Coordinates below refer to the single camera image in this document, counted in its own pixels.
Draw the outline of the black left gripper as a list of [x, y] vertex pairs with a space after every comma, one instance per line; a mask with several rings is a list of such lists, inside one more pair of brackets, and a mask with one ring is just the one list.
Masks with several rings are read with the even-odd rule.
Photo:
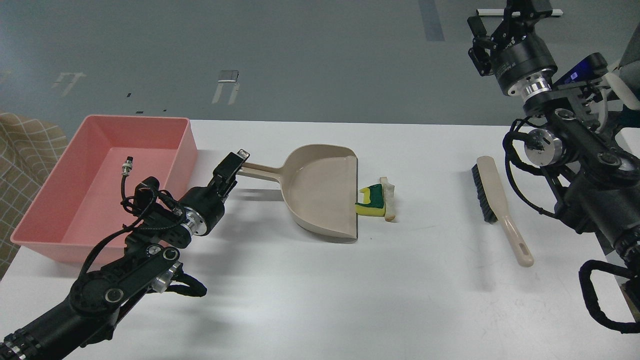
[[190, 188], [179, 199], [186, 209], [185, 227], [193, 236], [206, 236], [225, 214], [225, 200], [237, 185], [236, 176], [250, 157], [244, 149], [230, 152], [212, 173], [209, 186]]

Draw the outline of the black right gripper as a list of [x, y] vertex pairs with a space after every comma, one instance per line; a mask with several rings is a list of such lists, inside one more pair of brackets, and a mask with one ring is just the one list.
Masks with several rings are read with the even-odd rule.
[[491, 36], [480, 16], [467, 18], [472, 34], [467, 55], [480, 76], [496, 78], [503, 95], [510, 96], [517, 82], [534, 73], [548, 78], [558, 70], [547, 44], [535, 34], [539, 19], [539, 0], [508, 0], [502, 25]]

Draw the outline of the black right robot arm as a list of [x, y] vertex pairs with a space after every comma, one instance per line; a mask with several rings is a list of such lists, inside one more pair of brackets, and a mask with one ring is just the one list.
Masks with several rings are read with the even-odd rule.
[[468, 55], [479, 75], [494, 76], [503, 95], [523, 101], [525, 118], [502, 141], [510, 187], [538, 214], [594, 233], [617, 253], [622, 265], [588, 260], [580, 267], [583, 301], [601, 326], [638, 334], [638, 321], [603, 312], [591, 275], [624, 278], [627, 303], [639, 307], [639, 158], [617, 142], [622, 129], [639, 127], [639, 92], [598, 52], [553, 80], [557, 64], [535, 32], [552, 14], [548, 0], [508, 0], [492, 33], [480, 15], [470, 16]]

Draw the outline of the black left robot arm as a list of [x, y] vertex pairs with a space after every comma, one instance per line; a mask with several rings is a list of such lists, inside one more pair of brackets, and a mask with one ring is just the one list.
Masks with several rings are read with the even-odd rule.
[[183, 269], [181, 249], [210, 234], [226, 211], [236, 176], [249, 159], [229, 153], [206, 186], [179, 199], [147, 177], [126, 195], [133, 157], [122, 164], [121, 206], [135, 217], [100, 240], [86, 256], [64, 300], [1, 343], [3, 360], [61, 360], [80, 347], [111, 340], [121, 320], [147, 294], [203, 297], [206, 287]]

